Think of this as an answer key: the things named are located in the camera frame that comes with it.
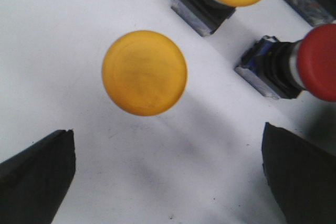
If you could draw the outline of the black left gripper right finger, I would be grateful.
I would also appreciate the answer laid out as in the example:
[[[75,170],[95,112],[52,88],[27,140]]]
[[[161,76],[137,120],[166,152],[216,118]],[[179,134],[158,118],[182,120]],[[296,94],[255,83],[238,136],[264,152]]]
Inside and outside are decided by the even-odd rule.
[[[335,223],[335,156],[268,122],[261,152],[287,223]]]

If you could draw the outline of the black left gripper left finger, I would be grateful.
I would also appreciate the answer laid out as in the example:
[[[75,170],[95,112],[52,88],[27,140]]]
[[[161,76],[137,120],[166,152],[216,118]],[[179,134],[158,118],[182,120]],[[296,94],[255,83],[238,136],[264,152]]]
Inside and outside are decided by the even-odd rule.
[[[75,172],[72,130],[56,130],[2,162],[1,223],[52,223]]]

